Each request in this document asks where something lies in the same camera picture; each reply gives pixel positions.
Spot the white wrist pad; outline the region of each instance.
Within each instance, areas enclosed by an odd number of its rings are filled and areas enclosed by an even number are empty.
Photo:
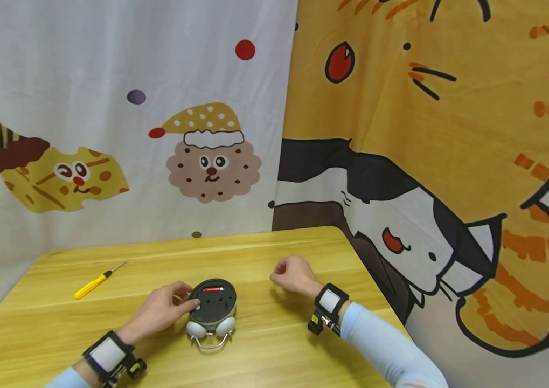
[[[331,290],[326,290],[321,298],[319,298],[319,305],[322,306],[326,311],[332,314],[339,303],[340,297],[337,294],[333,293]]]
[[[108,373],[115,369],[125,356],[126,353],[110,338],[104,339],[104,342],[90,353],[90,357]]]

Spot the light blue sleeve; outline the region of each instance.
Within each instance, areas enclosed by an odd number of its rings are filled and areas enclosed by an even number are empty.
[[[91,388],[73,368],[67,368],[63,373],[50,381],[46,388]]]
[[[343,315],[341,338],[356,347],[391,387],[447,388],[442,372],[424,352],[357,303]]]

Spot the wrist strap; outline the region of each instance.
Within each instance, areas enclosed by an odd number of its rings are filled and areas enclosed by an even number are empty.
[[[82,355],[95,371],[98,380],[104,383],[104,386],[107,384],[112,386],[124,371],[127,371],[133,380],[147,369],[147,364],[142,359],[135,359],[133,351],[133,346],[124,344],[111,330]]]
[[[349,299],[345,294],[332,283],[328,283],[315,298],[315,307],[322,310],[323,315],[330,319],[334,324],[339,322],[339,311],[341,306]]]

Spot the wooden table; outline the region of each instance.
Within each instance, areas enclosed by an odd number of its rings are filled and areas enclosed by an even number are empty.
[[[156,287],[224,278],[237,290],[237,330],[208,355],[175,327],[138,344],[148,370],[139,387],[388,387],[356,350],[328,329],[307,331],[311,301],[269,280],[279,258],[301,254],[317,277],[405,332],[339,229],[149,242],[54,252],[39,258],[0,304],[0,387],[42,387]],[[73,295],[123,259],[89,295]]]

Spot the yellow screwdriver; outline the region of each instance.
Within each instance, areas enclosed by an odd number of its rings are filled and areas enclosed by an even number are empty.
[[[101,282],[105,281],[107,278],[110,277],[116,270],[118,270],[122,265],[126,264],[128,262],[127,260],[123,260],[118,266],[111,269],[110,271],[106,271],[105,273],[99,275],[97,278],[95,278],[93,281],[91,281],[88,285],[84,286],[83,288],[79,289],[77,293],[74,294],[75,299],[80,299],[84,297],[84,295],[87,295],[90,293],[91,290],[93,290],[95,287],[99,286]]]

